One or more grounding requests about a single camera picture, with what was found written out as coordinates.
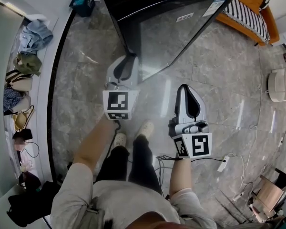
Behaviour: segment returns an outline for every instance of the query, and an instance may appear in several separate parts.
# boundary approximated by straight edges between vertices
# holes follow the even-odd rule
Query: white sneaker
[[[154,125],[150,120],[146,120],[140,127],[140,130],[136,136],[136,138],[139,135],[144,135],[147,140],[149,140],[150,136],[153,133]]]
[[[126,147],[126,135],[124,133],[118,133],[115,136],[114,142],[113,142],[113,147],[117,147],[117,146],[123,146]]]

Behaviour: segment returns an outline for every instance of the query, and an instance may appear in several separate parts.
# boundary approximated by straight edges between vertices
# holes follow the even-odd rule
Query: ceiling light
[[[7,2],[5,4],[6,7],[9,7],[10,9],[14,10],[15,12],[21,14],[21,15],[25,15],[25,12],[23,12],[22,10],[18,9],[16,6],[14,6],[13,4]]]

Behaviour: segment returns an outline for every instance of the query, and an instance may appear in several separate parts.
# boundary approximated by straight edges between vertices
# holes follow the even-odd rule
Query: wooden furniture
[[[269,213],[274,209],[286,191],[286,174],[277,168],[275,171],[279,173],[276,182],[273,183],[261,175],[260,178],[263,182],[262,188],[259,190],[257,195],[254,195],[254,198],[263,205],[266,213]]]
[[[260,177],[263,181],[263,187],[258,192],[255,198],[263,204],[264,208],[266,208],[268,212],[270,212],[275,207],[276,203],[279,201],[284,191],[278,188],[275,184],[273,184],[263,175],[261,175]]]
[[[264,0],[239,0],[239,1],[245,4],[246,6],[248,6],[255,14],[259,14],[259,7],[261,6]],[[269,6],[261,10],[260,13],[262,14],[267,24],[267,28],[270,34],[270,41],[268,43],[272,44],[274,42],[279,41],[280,38],[279,38],[279,32],[276,27],[276,21],[273,18],[273,15],[271,13]],[[256,34],[254,34],[254,32],[250,31],[248,28],[244,27],[240,23],[232,20],[225,14],[220,13],[216,19],[222,23],[225,23],[233,27],[234,29],[240,31],[241,33],[247,35],[259,45],[261,46],[266,45]]]

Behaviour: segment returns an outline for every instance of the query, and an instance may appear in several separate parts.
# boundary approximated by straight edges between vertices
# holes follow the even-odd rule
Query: glass panel
[[[141,52],[135,52],[141,60],[142,79],[154,75],[170,65],[187,43],[210,18],[202,17],[213,0],[205,0],[162,13],[140,23]],[[177,18],[193,16],[176,22]]]

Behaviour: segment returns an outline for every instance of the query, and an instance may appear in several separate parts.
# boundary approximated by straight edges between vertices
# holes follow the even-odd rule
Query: black pants
[[[110,156],[104,160],[96,182],[102,180],[126,181],[128,156],[129,153],[125,147],[115,147]],[[133,165],[128,181],[162,194],[153,168],[153,154],[143,135],[138,136],[133,142]]]

